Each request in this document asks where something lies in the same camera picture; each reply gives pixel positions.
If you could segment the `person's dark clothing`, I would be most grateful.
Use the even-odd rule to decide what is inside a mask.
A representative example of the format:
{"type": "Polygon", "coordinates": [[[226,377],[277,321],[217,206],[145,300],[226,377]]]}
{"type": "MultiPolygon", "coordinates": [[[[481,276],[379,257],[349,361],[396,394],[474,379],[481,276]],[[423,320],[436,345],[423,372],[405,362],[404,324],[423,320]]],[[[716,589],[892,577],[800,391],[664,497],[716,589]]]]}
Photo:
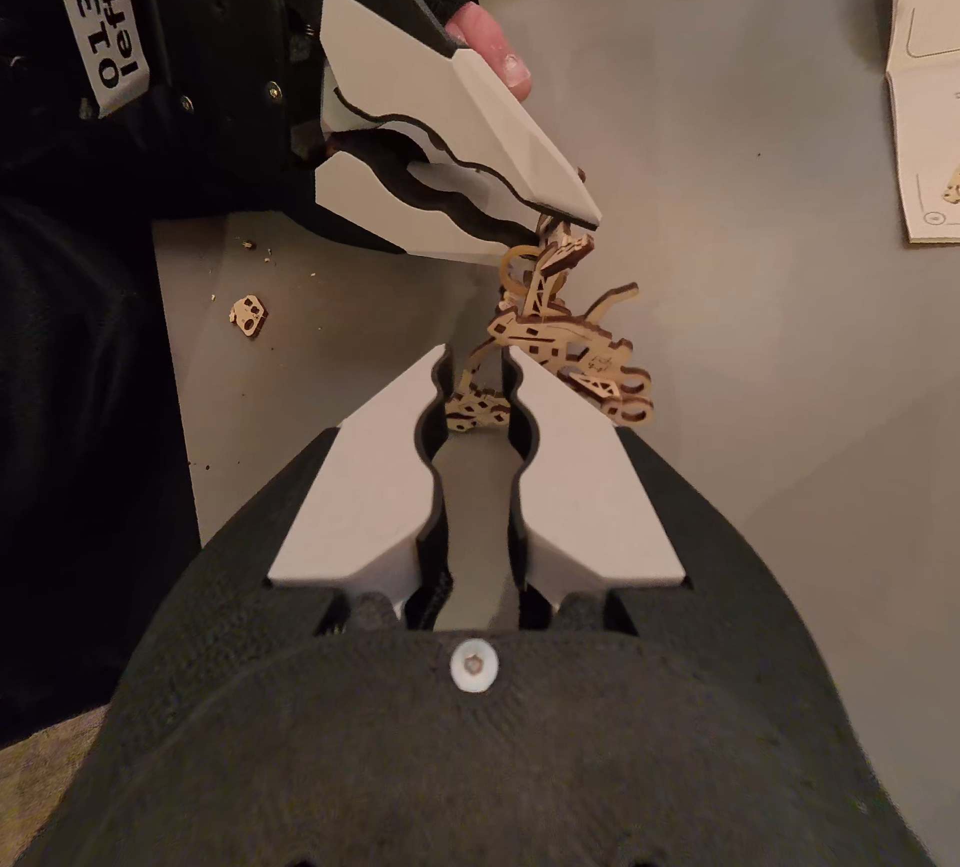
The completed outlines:
{"type": "Polygon", "coordinates": [[[151,228],[2,197],[2,747],[105,704],[201,542],[151,228]]]}

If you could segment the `yellow rubber band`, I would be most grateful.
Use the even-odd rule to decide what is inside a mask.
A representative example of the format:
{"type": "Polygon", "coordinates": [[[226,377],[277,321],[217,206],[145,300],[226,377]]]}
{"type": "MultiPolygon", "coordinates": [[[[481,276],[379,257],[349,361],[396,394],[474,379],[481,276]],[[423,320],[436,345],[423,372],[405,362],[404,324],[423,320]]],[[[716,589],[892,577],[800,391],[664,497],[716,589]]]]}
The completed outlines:
{"type": "Polygon", "coordinates": [[[498,268],[500,285],[504,292],[524,299],[529,290],[530,281],[523,283],[510,274],[510,264],[516,259],[532,259],[534,265],[541,255],[541,248],[532,245],[517,245],[508,249],[502,256],[498,268]]]}

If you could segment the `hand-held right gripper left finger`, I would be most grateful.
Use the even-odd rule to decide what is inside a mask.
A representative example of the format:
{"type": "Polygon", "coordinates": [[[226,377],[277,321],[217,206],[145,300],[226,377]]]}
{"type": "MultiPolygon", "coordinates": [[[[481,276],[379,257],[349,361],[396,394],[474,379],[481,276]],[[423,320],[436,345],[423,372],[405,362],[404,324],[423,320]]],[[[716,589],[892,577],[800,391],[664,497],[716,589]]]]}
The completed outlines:
{"type": "Polygon", "coordinates": [[[421,548],[439,532],[450,348],[438,344],[341,421],[268,573],[278,588],[386,597],[398,620],[426,584],[421,548]]]}

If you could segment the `assembly instruction booklet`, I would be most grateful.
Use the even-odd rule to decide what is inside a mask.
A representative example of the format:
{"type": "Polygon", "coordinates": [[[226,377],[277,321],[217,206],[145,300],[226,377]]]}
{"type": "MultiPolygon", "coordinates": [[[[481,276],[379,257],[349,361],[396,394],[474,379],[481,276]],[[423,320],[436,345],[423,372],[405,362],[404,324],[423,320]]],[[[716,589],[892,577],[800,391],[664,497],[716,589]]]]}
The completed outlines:
{"type": "Polygon", "coordinates": [[[912,244],[959,242],[959,0],[892,0],[886,61],[912,244]]]}

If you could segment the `small wooden plate with holes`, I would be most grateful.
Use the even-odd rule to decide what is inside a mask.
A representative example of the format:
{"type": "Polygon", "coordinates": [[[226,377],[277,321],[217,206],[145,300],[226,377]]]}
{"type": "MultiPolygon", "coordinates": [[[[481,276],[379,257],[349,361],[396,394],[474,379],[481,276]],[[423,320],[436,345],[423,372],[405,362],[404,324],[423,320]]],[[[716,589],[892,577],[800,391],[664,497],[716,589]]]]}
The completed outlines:
{"type": "Polygon", "coordinates": [[[234,302],[229,310],[228,321],[248,339],[258,337],[268,311],[257,295],[246,295],[234,302]]]}

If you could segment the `wooden model side frame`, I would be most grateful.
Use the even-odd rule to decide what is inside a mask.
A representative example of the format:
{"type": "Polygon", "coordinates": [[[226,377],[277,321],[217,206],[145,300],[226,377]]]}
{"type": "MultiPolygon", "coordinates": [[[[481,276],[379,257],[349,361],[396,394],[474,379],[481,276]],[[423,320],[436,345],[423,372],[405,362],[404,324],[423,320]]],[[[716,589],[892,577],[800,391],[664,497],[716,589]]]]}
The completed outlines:
{"type": "Polygon", "coordinates": [[[582,315],[563,311],[550,301],[547,315],[522,315],[509,303],[493,317],[485,341],[466,357],[446,402],[447,427],[456,433],[476,428],[507,427],[511,406],[505,391],[480,386],[476,376],[487,357],[518,348],[534,364],[588,401],[618,427],[633,428],[653,412],[650,374],[629,365],[633,344],[614,339],[600,321],[613,306],[637,297],[639,286],[614,287],[582,315]]]}

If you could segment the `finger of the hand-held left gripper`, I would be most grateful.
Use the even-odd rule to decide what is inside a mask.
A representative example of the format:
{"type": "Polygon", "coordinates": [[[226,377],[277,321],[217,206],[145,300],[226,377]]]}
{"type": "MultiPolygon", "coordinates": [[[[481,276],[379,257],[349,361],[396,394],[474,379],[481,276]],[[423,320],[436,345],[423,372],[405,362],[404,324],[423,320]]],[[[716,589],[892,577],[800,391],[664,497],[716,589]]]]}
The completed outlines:
{"type": "Polygon", "coordinates": [[[319,42],[343,107],[426,131],[457,165],[525,206],[595,230],[602,214],[568,159],[476,51],[445,56],[357,0],[322,0],[319,42]]]}
{"type": "Polygon", "coordinates": [[[414,257],[498,265],[508,250],[539,244],[533,230],[422,182],[411,165],[429,165],[428,156],[403,132],[336,132],[315,171],[316,202],[414,257]]]}

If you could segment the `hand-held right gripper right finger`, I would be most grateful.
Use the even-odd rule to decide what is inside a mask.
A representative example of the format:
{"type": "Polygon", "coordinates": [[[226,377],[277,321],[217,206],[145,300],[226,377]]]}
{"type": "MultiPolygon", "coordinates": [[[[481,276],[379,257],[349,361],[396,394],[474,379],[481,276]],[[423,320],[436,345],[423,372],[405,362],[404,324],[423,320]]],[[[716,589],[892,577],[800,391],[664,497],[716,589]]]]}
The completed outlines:
{"type": "Polygon", "coordinates": [[[552,611],[573,594],[674,588],[686,579],[618,430],[520,348],[502,355],[513,581],[552,611]]]}

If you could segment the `person's left hand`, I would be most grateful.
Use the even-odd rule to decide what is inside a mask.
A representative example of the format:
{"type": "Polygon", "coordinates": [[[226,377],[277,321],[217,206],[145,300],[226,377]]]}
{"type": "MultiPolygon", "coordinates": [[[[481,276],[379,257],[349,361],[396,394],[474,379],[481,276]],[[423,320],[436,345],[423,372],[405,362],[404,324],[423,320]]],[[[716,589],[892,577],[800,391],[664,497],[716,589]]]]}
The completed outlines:
{"type": "Polygon", "coordinates": [[[498,22],[478,0],[424,0],[454,41],[478,53],[519,102],[532,90],[525,62],[510,44],[498,22]]]}

